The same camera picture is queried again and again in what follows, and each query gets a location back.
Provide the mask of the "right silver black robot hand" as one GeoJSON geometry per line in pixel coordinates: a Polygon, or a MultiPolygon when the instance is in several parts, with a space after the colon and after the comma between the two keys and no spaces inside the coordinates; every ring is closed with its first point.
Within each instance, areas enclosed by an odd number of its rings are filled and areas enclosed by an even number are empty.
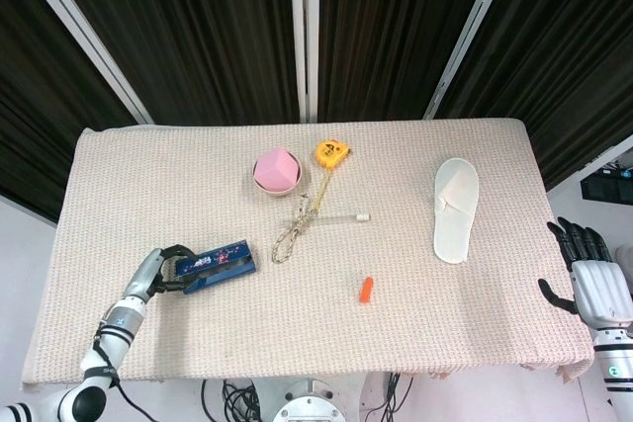
{"type": "Polygon", "coordinates": [[[632,296],[619,265],[613,261],[602,236],[563,217],[549,221],[568,271],[574,296],[556,295],[540,279],[541,295],[553,306],[578,316],[589,328],[606,331],[632,324],[632,296]]]}

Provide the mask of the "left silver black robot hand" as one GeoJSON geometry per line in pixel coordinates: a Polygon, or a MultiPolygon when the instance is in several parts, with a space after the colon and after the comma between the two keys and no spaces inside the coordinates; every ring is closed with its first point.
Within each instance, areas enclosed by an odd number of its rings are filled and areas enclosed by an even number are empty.
{"type": "Polygon", "coordinates": [[[180,281],[165,281],[162,275],[162,266],[165,262],[175,258],[194,257],[193,251],[181,244],[152,250],[133,274],[122,297],[133,296],[148,303],[155,294],[183,292],[186,284],[180,281]]]}

